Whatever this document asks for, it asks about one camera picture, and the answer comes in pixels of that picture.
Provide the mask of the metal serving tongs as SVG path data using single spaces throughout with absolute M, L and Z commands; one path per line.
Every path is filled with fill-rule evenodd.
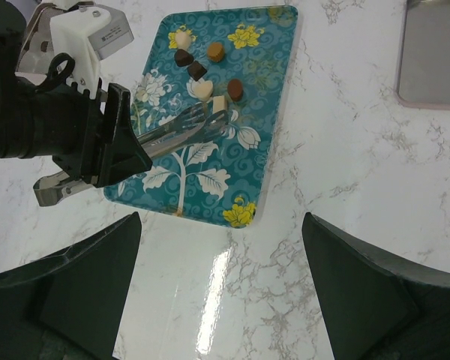
M 228 124 L 227 111 L 213 114 L 207 104 L 198 103 L 166 124 L 139 136 L 133 135 L 127 126 L 117 132 L 119 137 L 112 141 L 111 149 L 106 152 L 99 176 L 86 181 L 61 171 L 37 180 L 34 195 L 39 206 L 47 207 L 89 188 L 115 185 L 133 175 L 148 172 L 156 158 L 219 137 Z

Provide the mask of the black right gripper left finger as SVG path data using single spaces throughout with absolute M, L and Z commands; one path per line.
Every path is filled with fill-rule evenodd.
M 141 231 L 129 214 L 0 273 L 0 359 L 112 359 Z

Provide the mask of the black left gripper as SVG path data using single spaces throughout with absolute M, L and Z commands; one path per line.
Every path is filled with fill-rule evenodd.
M 110 83 L 106 101 L 79 92 L 65 80 L 75 68 L 67 53 L 56 55 L 34 90 L 30 157 L 51 156 L 72 179 L 97 188 L 114 185 L 152 167 L 131 126 L 131 93 Z

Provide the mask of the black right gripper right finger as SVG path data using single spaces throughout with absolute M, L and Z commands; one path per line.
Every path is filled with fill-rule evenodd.
M 450 359 L 450 273 L 311 213 L 302 238 L 336 359 Z

